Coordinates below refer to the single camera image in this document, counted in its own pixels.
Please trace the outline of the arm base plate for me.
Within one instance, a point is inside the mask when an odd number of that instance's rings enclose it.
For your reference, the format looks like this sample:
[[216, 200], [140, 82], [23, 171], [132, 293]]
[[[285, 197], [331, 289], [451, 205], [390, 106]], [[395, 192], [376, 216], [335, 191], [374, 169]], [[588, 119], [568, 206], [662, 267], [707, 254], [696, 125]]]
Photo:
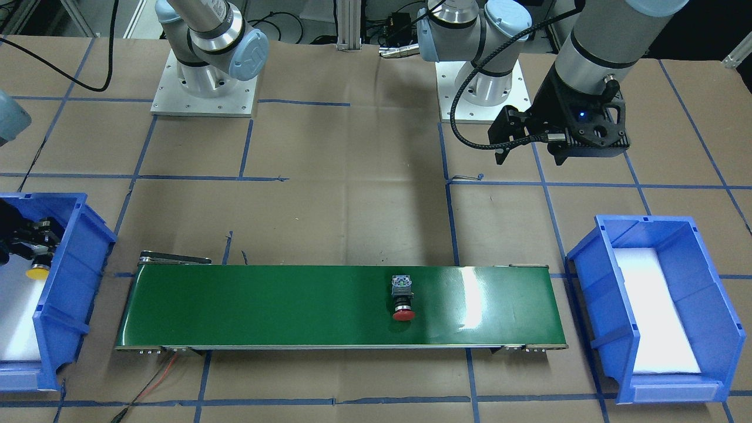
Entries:
[[[472, 67], [467, 62], [435, 64], [439, 112], [442, 123], [449, 123], [451, 104], [460, 84]], [[510, 74], [491, 77], [477, 74], [468, 84], [455, 110], [456, 123], [491, 124], [505, 106], [524, 112], [531, 105], [523, 70], [519, 61]]]
[[150, 112], [170, 117], [252, 118], [260, 78], [239, 81], [212, 65], [191, 67], [170, 52]]

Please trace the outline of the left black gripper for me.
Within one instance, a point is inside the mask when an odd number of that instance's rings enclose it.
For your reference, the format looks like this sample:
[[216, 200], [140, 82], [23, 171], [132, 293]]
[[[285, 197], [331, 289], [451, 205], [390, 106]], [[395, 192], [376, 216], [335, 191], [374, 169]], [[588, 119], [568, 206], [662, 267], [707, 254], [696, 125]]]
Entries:
[[613, 157], [630, 147], [626, 133], [626, 104], [619, 81], [605, 78], [594, 95], [570, 88], [549, 70], [526, 112], [505, 105], [487, 131], [502, 165], [509, 152], [532, 142], [547, 145], [556, 165], [569, 157]]

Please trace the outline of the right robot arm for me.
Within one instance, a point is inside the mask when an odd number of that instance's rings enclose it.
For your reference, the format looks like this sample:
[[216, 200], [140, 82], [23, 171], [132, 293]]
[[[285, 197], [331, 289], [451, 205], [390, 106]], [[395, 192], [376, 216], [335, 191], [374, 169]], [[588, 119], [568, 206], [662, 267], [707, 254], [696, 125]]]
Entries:
[[177, 247], [222, 260], [228, 200], [247, 169], [269, 42], [228, 1], [168, 1], [164, 40], [7, 37], [2, 89], [32, 122], [2, 147], [2, 193], [86, 193], [128, 253]]

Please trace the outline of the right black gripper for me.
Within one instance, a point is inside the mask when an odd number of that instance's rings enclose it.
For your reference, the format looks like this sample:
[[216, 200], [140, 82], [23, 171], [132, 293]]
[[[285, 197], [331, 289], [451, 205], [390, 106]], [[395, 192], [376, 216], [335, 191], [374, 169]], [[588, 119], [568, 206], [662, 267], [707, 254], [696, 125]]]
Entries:
[[29, 220], [15, 206], [1, 201], [1, 265], [9, 263], [11, 255], [30, 260], [33, 265], [51, 265], [61, 241], [58, 220]]

